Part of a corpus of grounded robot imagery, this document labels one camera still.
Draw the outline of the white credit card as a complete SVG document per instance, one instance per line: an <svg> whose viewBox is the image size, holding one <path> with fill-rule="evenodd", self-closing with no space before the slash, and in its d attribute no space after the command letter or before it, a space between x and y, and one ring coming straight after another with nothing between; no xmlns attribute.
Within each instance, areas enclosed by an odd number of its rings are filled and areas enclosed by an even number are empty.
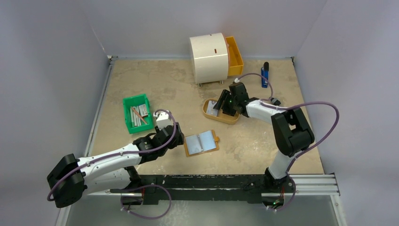
<svg viewBox="0 0 399 226"><path fill-rule="evenodd" d="M215 109L214 105L208 105L207 106L207 110L206 110L206 114L209 114L211 116L217 117L219 114L219 109Z"/></svg>

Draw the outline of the yellow leather card holder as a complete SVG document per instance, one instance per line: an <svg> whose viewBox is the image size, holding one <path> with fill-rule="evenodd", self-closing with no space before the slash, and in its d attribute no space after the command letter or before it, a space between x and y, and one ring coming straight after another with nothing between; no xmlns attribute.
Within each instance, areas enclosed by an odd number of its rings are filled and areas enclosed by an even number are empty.
<svg viewBox="0 0 399 226"><path fill-rule="evenodd" d="M197 135L184 138L184 149L187 157L219 150L220 138L214 130L208 130Z"/></svg>

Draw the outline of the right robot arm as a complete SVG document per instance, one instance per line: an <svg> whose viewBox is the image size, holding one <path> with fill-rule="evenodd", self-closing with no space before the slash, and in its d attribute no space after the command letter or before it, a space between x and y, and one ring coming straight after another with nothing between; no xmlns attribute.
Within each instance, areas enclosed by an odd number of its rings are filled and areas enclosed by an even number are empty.
<svg viewBox="0 0 399 226"><path fill-rule="evenodd" d="M279 107L264 100L248 96L242 82L224 89L215 105L217 110L234 116L243 115L272 125L278 152L265 170L264 185L271 192L282 187L294 159L315 141L313 131L299 107Z"/></svg>

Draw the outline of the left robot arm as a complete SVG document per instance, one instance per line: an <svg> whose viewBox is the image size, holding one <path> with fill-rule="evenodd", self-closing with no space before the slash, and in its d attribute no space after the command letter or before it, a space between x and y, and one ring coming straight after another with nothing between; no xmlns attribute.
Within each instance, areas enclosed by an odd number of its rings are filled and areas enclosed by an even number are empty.
<svg viewBox="0 0 399 226"><path fill-rule="evenodd" d="M61 158L47 176L49 202L64 208L76 203L85 195L108 189L127 190L140 188L134 167L154 161L167 150L184 144L180 125L172 123L156 127L154 133L136 139L122 148L91 157L76 158L68 154Z"/></svg>

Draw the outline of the small card box in bin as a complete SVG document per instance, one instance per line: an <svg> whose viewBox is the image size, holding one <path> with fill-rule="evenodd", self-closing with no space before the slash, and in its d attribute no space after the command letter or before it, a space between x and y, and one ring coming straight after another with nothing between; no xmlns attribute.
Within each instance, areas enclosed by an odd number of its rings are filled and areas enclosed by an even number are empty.
<svg viewBox="0 0 399 226"><path fill-rule="evenodd" d="M138 109L139 109L139 113L142 117L148 116L148 110L147 110L146 104L139 105Z"/></svg>

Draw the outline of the yellow oval plastic tray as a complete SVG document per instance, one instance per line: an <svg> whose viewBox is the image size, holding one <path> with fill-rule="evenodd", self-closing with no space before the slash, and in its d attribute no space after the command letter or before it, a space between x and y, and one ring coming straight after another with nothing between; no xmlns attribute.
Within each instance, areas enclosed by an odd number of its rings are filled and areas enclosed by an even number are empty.
<svg viewBox="0 0 399 226"><path fill-rule="evenodd" d="M224 114L222 109L218 110L218 113L216 116L207 113L209 103L216 102L216 101L217 100L214 98L209 98L204 102L203 107L202 107L202 114L204 115L204 117L211 119L211 120L218 121L218 122L222 122L225 124L234 125L239 120L238 113L236 113L234 116L230 116L230 115Z"/></svg>

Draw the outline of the grey tubes in bin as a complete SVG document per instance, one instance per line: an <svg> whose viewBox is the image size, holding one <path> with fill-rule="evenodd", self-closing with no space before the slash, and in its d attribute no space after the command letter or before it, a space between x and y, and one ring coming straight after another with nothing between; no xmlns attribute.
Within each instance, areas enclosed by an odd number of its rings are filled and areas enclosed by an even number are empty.
<svg viewBox="0 0 399 226"><path fill-rule="evenodd" d="M133 118L134 127L141 126L142 125L142 121L136 116L136 114L133 112L133 110L131 108L130 108L130 111L131 111L131 117Z"/></svg>

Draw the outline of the yellow open drawer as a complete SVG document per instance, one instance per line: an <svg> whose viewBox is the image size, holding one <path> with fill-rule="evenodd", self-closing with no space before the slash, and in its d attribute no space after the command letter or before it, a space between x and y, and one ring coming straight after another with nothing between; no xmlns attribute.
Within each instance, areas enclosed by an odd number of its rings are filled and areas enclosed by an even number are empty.
<svg viewBox="0 0 399 226"><path fill-rule="evenodd" d="M225 39L229 56L228 77L241 75L243 72L244 63L235 38L233 36L230 36L226 37Z"/></svg>

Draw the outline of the small black knob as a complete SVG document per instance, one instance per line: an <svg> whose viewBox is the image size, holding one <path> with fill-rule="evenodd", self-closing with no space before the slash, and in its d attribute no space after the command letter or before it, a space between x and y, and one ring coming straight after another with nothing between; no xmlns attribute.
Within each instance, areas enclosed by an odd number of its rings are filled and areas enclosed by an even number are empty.
<svg viewBox="0 0 399 226"><path fill-rule="evenodd" d="M281 102L275 97L271 98L270 102L271 102L272 105L275 105L275 106L280 106L281 105Z"/></svg>

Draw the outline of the brown pencil in bin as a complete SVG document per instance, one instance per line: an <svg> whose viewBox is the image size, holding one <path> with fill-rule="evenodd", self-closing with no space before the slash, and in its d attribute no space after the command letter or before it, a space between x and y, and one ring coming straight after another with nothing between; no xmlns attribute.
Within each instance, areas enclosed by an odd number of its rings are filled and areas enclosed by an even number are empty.
<svg viewBox="0 0 399 226"><path fill-rule="evenodd" d="M133 112L136 114L136 116L145 124L147 124L147 122L144 120L144 118L140 115L140 113L134 108L131 107L131 109L133 110Z"/></svg>

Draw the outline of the cream round drawer cabinet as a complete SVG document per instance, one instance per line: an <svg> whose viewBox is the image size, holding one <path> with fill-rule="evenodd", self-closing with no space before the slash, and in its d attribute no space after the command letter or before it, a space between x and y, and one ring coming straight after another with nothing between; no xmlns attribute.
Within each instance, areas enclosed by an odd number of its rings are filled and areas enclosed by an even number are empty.
<svg viewBox="0 0 399 226"><path fill-rule="evenodd" d="M190 37L195 84L223 82L227 79L229 55L222 33Z"/></svg>

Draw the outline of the green plastic bin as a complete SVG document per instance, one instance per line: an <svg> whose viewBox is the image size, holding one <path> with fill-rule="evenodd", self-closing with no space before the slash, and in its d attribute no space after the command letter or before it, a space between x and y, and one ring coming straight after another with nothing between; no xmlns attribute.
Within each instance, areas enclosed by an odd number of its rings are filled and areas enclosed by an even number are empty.
<svg viewBox="0 0 399 226"><path fill-rule="evenodd" d="M154 128L149 100L145 94L124 98L122 102L129 134Z"/></svg>

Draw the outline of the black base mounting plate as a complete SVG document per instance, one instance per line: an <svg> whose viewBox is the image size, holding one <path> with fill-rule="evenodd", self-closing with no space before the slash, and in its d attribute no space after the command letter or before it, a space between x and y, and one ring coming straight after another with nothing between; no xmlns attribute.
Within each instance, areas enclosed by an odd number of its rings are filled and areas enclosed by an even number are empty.
<svg viewBox="0 0 399 226"><path fill-rule="evenodd" d="M295 191L293 179L271 182L263 174L254 175L141 175L122 189L111 193L137 193L145 205L161 200L173 201L243 201L266 206L284 203L285 195Z"/></svg>

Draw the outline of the aluminium frame rail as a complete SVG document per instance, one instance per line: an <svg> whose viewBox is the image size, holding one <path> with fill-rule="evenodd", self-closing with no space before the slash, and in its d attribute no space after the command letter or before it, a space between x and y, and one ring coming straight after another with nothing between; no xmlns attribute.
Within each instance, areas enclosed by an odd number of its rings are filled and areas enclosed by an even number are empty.
<svg viewBox="0 0 399 226"><path fill-rule="evenodd" d="M292 174L280 185L267 185L263 175L141 175L142 185L150 185L148 193L154 193L154 184L160 185L170 193L182 191L201 191L202 193L243 192L258 193L262 196L287 195L340 195L334 174Z"/></svg>

